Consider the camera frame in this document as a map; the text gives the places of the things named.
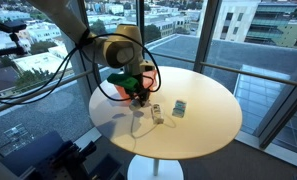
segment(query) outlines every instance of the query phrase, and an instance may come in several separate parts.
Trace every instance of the black cable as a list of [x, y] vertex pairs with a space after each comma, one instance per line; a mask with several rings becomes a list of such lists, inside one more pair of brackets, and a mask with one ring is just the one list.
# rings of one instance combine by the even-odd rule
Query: black cable
[[[28, 102], [12, 103], [12, 102], [5, 102], [5, 101], [0, 100], [0, 103], [2, 103], [2, 104], [8, 104], [8, 105], [24, 105], [24, 104], [34, 103], [34, 102], [36, 102], [36, 101], [39, 101], [39, 100], [44, 99], [45, 97], [47, 97], [49, 94], [51, 94], [51, 93], [58, 87], [58, 85], [59, 85], [60, 82], [62, 81], [62, 78], [63, 78], [63, 76], [64, 76], [64, 74], [65, 74], [65, 72], [66, 72], [67, 66], [68, 66], [68, 64], [69, 64], [69, 60], [70, 60], [70, 58], [72, 57], [72, 55], [76, 52], [76, 50], [77, 50], [77, 48], [74, 48], [72, 51], [70, 51], [70, 53], [65, 57], [65, 59], [63, 60], [63, 62], [61, 63], [61, 65], [58, 67], [57, 71], [59, 71], [59, 70], [61, 69], [61, 66], [66, 62], [66, 65], [65, 65], [65, 67], [64, 67], [64, 69], [63, 69], [63, 71], [62, 71], [62, 74], [61, 74], [59, 80], [57, 81], [57, 83], [55, 84], [55, 86], [54, 86], [50, 91], [48, 91], [47, 94], [45, 94], [44, 96], [42, 96], [42, 97], [40, 97], [40, 98], [38, 98], [38, 99], [35, 99], [35, 100], [32, 100], [32, 101], [28, 101]], [[34, 90], [33, 93], [35, 93], [35, 92], [41, 90], [41, 89], [42, 89], [43, 87], [45, 87], [46, 85], [47, 85], [47, 84], [44, 84], [42, 87], [38, 88], [38, 90]], [[20, 97], [25, 97], [25, 96], [28, 96], [28, 95], [33, 94], [33, 93], [28, 93], [28, 94], [22, 95], [22, 96], [20, 96]]]
[[[93, 38], [91, 38], [91, 39], [93, 39], [93, 41], [96, 42], [95, 40], [96, 40], [97, 38], [100, 38], [100, 37], [106, 37], [106, 36], [114, 36], [114, 35], [115, 35], [115, 36], [122, 36], [122, 37], [124, 37], [124, 38], [127, 38], [127, 39], [129, 39], [129, 40], [135, 42], [135, 43], [138, 44], [139, 46], [141, 46], [141, 47], [145, 50], [145, 52], [148, 53], [148, 55], [150, 56], [152, 62], [154, 63], [154, 65], [155, 65], [155, 67], [156, 67], [156, 70], [157, 70], [157, 73], [158, 73], [158, 80], [159, 80], [159, 84], [158, 84], [157, 89], [156, 89], [156, 90], [150, 90], [150, 89], [149, 89], [149, 88], [152, 86], [152, 84], [153, 84], [153, 82], [154, 82], [154, 81], [153, 81], [152, 84], [151, 84], [148, 88], [145, 88], [144, 91], [139, 92], [138, 94], [136, 94], [136, 96], [139, 96], [139, 95], [141, 95], [141, 94], [144, 94], [144, 93], [146, 93], [146, 91], [149, 91], [149, 92], [157, 92], [157, 91], [160, 89], [160, 87], [161, 87], [161, 76], [160, 76], [160, 71], [159, 71], [158, 65], [157, 65], [157, 63], [156, 63], [154, 57], [152, 56], [152, 54], [150, 53], [150, 51], [149, 51], [146, 47], [144, 47], [144, 45], [142, 45], [140, 42], [138, 42], [137, 40], [135, 40], [135, 39], [133, 39], [133, 38], [131, 38], [131, 37], [129, 37], [129, 36], [126, 36], [126, 35], [124, 35], [124, 34], [119, 34], [119, 33], [107, 33], [107, 34], [101, 34], [101, 35], [97, 35], [97, 36], [95, 36], [95, 37], [93, 37]], [[92, 60], [92, 69], [93, 69], [93, 71], [94, 71], [94, 64], [95, 64], [95, 63], [94, 63], [94, 60]], [[131, 99], [131, 97], [129, 97], [129, 98], [125, 98], [125, 99], [115, 99], [115, 98], [112, 98], [112, 97], [108, 96], [108, 95], [104, 92], [104, 90], [101, 88], [100, 83], [99, 83], [99, 81], [97, 80], [96, 75], [95, 75], [94, 72], [93, 72], [93, 74], [94, 74], [94, 78], [95, 78], [95, 80], [96, 80], [96, 83], [97, 83], [98, 88], [100, 89], [100, 91], [101, 91], [101, 92], [102, 92], [108, 99], [113, 100], [113, 101], [127, 101], [127, 100], [130, 100], [130, 99]]]
[[144, 76], [143, 75], [143, 77], [148, 78], [148, 79], [151, 80], [151, 84], [146, 88], [146, 89], [149, 89], [154, 84], [154, 79], [152, 77], [150, 77], [150, 76]]
[[23, 95], [19, 95], [19, 96], [14, 96], [14, 97], [0, 97], [0, 100], [13, 100], [13, 99], [19, 99], [22, 97], [26, 97], [29, 96], [31, 94], [34, 94], [38, 91], [40, 91], [41, 89], [43, 89], [44, 87], [46, 87], [51, 81], [53, 81], [53, 79], [57, 76], [58, 72], [60, 71], [61, 67], [64, 65], [65, 61], [67, 61], [67, 59], [71, 58], [71, 56], [77, 51], [77, 48], [72, 49], [68, 55], [64, 58], [64, 60], [62, 61], [62, 63], [59, 65], [58, 69], [56, 70], [56, 72], [53, 74], [53, 76], [41, 87], [29, 92], [29, 93], [25, 93]]

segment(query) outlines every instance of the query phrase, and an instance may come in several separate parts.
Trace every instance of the metal pole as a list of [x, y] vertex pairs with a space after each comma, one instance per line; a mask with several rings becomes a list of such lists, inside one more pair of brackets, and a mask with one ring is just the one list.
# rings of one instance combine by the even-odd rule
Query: metal pole
[[[165, 54], [160, 54], [160, 53], [151, 53], [151, 54], [156, 55], [156, 56], [161, 56], [161, 57], [166, 57], [166, 58], [171, 58], [171, 59], [175, 59], [175, 60], [180, 60], [180, 61], [193, 63], [193, 61], [191, 61], [191, 60], [187, 60], [187, 59], [183, 59], [183, 58], [179, 58], [179, 57], [174, 57], [174, 56], [170, 56], [170, 55], [165, 55]], [[267, 80], [271, 80], [271, 81], [276, 81], [276, 82], [280, 82], [280, 83], [284, 83], [284, 84], [288, 84], [288, 85], [292, 85], [292, 86], [297, 86], [296, 81], [290, 81], [290, 80], [286, 80], [286, 79], [274, 78], [274, 77], [255, 74], [255, 73], [251, 73], [251, 72], [240, 71], [238, 69], [228, 68], [228, 67], [224, 67], [224, 66], [218, 66], [218, 65], [215, 65], [215, 64], [209, 64], [209, 63], [205, 63], [205, 62], [200, 62], [200, 64], [203, 65], [203, 66], [208, 66], [208, 67], [212, 67], [212, 68], [216, 68], [216, 69], [222, 69], [222, 70], [225, 70], [225, 71], [240, 73], [240, 74], [249, 75], [249, 76], [253, 76], [253, 77], [258, 77], [258, 78], [262, 78], [262, 79], [267, 79]]]
[[195, 72], [203, 72], [203, 66], [200, 62], [206, 62], [209, 49], [211, 48], [212, 35], [216, 28], [217, 17], [219, 14], [222, 0], [208, 0], [204, 23], [200, 34], [198, 51], [194, 64]]
[[154, 176], [158, 175], [159, 159], [154, 159]]

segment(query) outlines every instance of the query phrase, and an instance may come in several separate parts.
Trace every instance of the table pedestal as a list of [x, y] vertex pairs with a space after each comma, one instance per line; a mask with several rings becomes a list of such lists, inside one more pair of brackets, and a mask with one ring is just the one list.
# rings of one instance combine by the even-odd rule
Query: table pedestal
[[163, 179], [183, 180], [182, 168], [176, 160], [156, 160], [136, 155], [128, 168], [129, 180]]

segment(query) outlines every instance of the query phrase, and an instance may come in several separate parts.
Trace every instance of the glass railing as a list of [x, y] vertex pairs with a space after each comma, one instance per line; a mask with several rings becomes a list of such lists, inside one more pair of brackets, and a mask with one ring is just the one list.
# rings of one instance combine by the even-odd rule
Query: glass railing
[[276, 7], [276, 6], [258, 6], [257, 12], [294, 12], [297, 6], [291, 7]]
[[277, 32], [255, 32], [249, 31], [247, 36], [250, 37], [259, 37], [259, 38], [280, 38], [282, 33]]
[[268, 20], [268, 19], [254, 19], [252, 20], [251, 24], [255, 24], [255, 25], [271, 25], [271, 26], [280, 26], [280, 25], [287, 25], [288, 24], [288, 20]]

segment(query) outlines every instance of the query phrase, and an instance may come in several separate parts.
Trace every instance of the round white table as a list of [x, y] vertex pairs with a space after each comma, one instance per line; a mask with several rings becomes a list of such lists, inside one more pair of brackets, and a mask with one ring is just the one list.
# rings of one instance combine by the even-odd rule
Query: round white table
[[[129, 102], [108, 100], [98, 88], [90, 99], [90, 116], [102, 135], [137, 154], [128, 179], [183, 179], [178, 160], [223, 148], [241, 127], [240, 106], [224, 86], [193, 71], [159, 69], [161, 88], [138, 111], [131, 111]], [[114, 85], [104, 81], [101, 86], [111, 97], [120, 98]], [[187, 102], [183, 118], [172, 116], [176, 100]], [[153, 123], [152, 104], [160, 105], [163, 124]]]

